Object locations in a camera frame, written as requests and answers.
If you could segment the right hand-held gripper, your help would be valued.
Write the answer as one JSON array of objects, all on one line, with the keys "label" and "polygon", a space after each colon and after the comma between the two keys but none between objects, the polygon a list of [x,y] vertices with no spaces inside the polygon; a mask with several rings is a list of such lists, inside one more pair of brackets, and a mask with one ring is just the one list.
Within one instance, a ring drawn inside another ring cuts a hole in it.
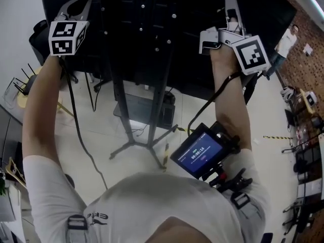
[{"label": "right hand-held gripper", "polygon": [[211,27],[200,32],[199,53],[207,55],[226,45],[233,49],[244,75],[267,70],[270,64],[260,37],[231,32],[243,29],[237,0],[225,0],[225,15],[227,30]]}]

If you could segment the person's right hand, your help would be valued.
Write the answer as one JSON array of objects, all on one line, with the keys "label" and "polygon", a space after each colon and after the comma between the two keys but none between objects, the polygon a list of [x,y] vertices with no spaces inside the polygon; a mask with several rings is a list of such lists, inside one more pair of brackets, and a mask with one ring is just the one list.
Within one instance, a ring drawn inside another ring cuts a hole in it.
[{"label": "person's right hand", "polygon": [[228,73],[238,71],[237,57],[231,47],[221,45],[218,49],[210,49],[210,57],[213,71]]}]

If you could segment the black office chair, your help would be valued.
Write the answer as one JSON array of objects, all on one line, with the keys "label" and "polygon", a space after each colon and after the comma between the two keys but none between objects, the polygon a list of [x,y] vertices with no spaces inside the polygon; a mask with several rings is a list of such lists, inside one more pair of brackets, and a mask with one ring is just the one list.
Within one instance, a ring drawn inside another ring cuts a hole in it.
[{"label": "black office chair", "polygon": [[37,23],[33,28],[33,34],[29,38],[29,43],[34,51],[40,65],[43,66],[50,54],[48,43],[49,27],[46,20]]}]

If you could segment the black office chair base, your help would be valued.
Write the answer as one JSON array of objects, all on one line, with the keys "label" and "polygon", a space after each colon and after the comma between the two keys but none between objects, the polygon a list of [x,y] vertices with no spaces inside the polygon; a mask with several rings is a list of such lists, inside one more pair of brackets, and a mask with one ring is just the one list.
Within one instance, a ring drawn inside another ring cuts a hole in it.
[{"label": "black office chair base", "polygon": [[101,87],[104,84],[107,84],[107,83],[112,81],[110,72],[107,72],[107,73],[95,73],[95,74],[93,74],[93,77],[99,79],[99,82],[96,85],[94,85],[94,92],[95,93],[98,93],[101,90]]}]

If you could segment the ceiling light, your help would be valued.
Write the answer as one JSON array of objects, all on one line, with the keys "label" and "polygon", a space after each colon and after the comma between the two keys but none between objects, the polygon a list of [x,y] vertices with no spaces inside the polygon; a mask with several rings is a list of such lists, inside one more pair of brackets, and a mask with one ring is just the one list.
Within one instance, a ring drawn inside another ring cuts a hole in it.
[{"label": "ceiling light", "polygon": [[318,13],[320,14],[321,19],[324,21],[324,10],[322,9],[322,7],[318,3],[318,1],[317,0],[310,0],[310,1],[313,4],[313,6],[316,8],[316,10],[318,11]]}]

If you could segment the black router with antennas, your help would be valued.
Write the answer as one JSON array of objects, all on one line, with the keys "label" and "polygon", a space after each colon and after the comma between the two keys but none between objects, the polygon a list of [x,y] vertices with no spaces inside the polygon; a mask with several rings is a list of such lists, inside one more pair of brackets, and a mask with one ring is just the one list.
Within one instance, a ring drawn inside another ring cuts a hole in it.
[{"label": "black router with antennas", "polygon": [[15,86],[15,88],[22,94],[22,95],[24,95],[24,96],[28,96],[29,95],[29,92],[30,92],[30,90],[31,90],[31,88],[32,88],[32,85],[33,85],[33,83],[34,83],[34,81],[35,81],[35,79],[36,79],[36,77],[37,77],[37,74],[35,73],[35,71],[33,70],[33,68],[30,66],[30,64],[28,63],[27,64],[28,65],[28,67],[30,68],[30,70],[31,70],[31,72],[32,72],[32,75],[31,76],[28,76],[27,74],[26,74],[26,72],[23,70],[23,69],[21,69],[22,71],[23,71],[23,73],[26,75],[26,77],[27,77],[27,81],[26,82],[23,82],[23,81],[21,81],[20,79],[18,79],[18,78],[14,78],[14,80],[17,80],[19,83],[21,83],[22,85],[21,86],[19,86],[18,84],[16,84],[16,83],[13,83],[13,85]]}]

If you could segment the black television floor stand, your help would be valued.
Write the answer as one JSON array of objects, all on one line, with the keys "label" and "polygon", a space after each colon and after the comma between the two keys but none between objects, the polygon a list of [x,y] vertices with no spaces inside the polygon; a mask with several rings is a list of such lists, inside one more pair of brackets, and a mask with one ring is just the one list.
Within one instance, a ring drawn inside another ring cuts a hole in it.
[{"label": "black television floor stand", "polygon": [[[147,149],[162,169],[153,147],[175,130],[172,127],[158,139],[154,137],[174,54],[177,0],[115,0],[114,5],[116,8],[109,17],[112,31],[107,37],[109,63],[120,120],[128,142],[112,152],[111,158],[130,147],[139,146]],[[146,143],[134,139],[124,89],[124,73],[128,71],[140,73],[144,83],[154,88]]]}]

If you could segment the white headset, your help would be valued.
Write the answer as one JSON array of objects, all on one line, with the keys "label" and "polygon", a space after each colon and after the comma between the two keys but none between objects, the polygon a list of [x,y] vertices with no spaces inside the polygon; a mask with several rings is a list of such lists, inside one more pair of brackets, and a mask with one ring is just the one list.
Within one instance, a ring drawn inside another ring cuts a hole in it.
[{"label": "white headset", "polygon": [[280,94],[285,102],[289,102],[295,95],[296,90],[291,86],[285,86]]}]

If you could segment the grey stand shelf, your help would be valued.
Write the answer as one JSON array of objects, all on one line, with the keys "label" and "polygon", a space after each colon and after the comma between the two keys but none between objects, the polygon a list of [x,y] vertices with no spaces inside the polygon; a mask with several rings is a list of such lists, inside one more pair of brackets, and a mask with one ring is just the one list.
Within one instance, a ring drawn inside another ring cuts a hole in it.
[{"label": "grey stand shelf", "polygon": [[[126,104],[129,114],[129,119],[135,122],[148,124],[151,120],[151,112],[153,106],[153,99],[142,98],[135,95],[125,94]],[[158,114],[157,127],[162,129],[170,129],[172,126],[165,126],[163,123],[163,98],[160,112]]]}]

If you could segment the white device with black square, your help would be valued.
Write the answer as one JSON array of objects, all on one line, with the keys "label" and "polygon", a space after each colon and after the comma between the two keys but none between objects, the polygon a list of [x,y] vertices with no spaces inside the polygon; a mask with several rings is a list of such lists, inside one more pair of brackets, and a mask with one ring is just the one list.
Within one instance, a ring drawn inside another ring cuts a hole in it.
[{"label": "white device with black square", "polygon": [[305,92],[305,97],[310,107],[313,107],[317,103],[317,97],[313,91]]}]

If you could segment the grey metal cabinet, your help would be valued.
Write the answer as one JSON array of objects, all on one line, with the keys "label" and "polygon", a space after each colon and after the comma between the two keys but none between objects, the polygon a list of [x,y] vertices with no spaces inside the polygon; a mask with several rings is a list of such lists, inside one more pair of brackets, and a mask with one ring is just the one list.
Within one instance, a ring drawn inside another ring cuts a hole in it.
[{"label": "grey metal cabinet", "polygon": [[22,140],[22,124],[0,105],[0,166],[6,142]]}]

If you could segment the black chest monitor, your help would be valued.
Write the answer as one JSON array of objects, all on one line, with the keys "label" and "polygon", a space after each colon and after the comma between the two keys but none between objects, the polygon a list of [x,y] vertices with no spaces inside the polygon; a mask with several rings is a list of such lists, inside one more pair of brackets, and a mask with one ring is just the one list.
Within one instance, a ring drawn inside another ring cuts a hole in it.
[{"label": "black chest monitor", "polygon": [[225,142],[201,123],[171,154],[171,160],[196,179],[221,161]]}]

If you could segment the wooden clothes hanger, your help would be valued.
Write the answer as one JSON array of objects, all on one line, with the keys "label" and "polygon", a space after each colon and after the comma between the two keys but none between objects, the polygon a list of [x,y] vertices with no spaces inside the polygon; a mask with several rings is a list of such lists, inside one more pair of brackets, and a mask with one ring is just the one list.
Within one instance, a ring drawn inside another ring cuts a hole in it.
[{"label": "wooden clothes hanger", "polygon": [[6,172],[11,175],[18,183],[20,183],[25,189],[26,187],[26,180],[24,175],[19,171],[17,165],[10,157],[8,164],[5,166]]}]

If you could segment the person's white t-shirt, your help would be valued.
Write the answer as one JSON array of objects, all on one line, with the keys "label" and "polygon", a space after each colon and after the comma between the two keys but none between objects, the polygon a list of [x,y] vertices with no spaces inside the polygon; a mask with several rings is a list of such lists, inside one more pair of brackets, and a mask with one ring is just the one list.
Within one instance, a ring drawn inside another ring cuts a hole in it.
[{"label": "person's white t-shirt", "polygon": [[252,160],[230,156],[229,177],[245,168],[253,179],[241,190],[220,193],[208,183],[185,177],[138,173],[127,177],[86,205],[61,168],[43,156],[24,159],[23,169],[35,230],[42,243],[145,243],[169,217],[203,233],[211,243],[260,243],[269,197]]}]

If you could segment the black monitor clamp mount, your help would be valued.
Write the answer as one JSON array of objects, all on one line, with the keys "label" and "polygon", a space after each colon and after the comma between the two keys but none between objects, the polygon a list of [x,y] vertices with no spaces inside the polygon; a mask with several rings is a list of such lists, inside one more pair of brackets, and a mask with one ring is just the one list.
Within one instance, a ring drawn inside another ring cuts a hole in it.
[{"label": "black monitor clamp mount", "polygon": [[211,126],[210,130],[224,143],[224,146],[221,152],[218,153],[212,161],[208,162],[207,170],[203,172],[201,178],[203,181],[207,181],[207,179],[215,173],[217,177],[209,182],[211,187],[215,187],[220,193],[226,190],[239,192],[250,185],[253,179],[245,179],[242,177],[242,174],[246,171],[245,168],[242,168],[235,177],[229,179],[224,171],[224,163],[229,156],[240,153],[240,138],[237,135],[233,137],[230,136],[218,121]]}]

